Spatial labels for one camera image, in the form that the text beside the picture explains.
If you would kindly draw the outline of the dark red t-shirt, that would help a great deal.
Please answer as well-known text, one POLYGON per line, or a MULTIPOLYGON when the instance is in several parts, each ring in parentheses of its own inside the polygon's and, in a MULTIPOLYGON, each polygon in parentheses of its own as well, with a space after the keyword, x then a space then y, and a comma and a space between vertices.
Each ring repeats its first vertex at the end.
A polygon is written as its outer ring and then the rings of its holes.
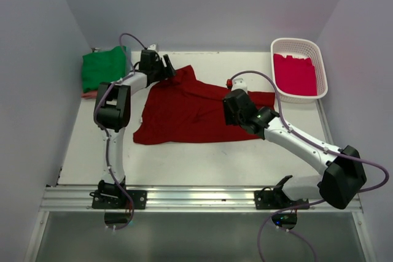
POLYGON ((197 80, 193 67, 176 71, 148 94, 137 144, 216 143, 256 139, 239 126, 226 125, 222 100, 228 90, 197 80))

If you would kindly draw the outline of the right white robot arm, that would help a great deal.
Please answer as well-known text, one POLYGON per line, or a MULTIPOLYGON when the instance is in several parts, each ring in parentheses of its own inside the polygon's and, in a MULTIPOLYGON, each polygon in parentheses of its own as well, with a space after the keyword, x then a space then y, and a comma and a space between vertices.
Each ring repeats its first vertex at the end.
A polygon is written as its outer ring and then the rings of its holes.
POLYGON ((223 99, 225 122, 240 126, 251 135, 277 144, 309 164, 317 175, 294 178, 287 175, 273 188, 255 191, 258 209, 285 209, 323 199, 345 209, 366 183, 359 152, 352 146, 339 148, 317 140, 289 123, 269 107, 258 109, 241 89, 223 99))

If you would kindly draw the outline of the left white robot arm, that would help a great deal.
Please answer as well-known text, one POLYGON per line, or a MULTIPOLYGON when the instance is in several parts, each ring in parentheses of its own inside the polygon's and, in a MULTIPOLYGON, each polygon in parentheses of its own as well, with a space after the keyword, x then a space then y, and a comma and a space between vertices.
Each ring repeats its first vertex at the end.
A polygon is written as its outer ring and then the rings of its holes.
POLYGON ((123 168, 123 137, 131 119, 131 97, 155 82, 176 75, 169 56, 160 56, 155 50, 142 50, 138 66, 121 79, 102 82, 98 88, 93 121, 102 131, 104 160, 98 189, 91 193, 95 209, 132 207, 123 168))

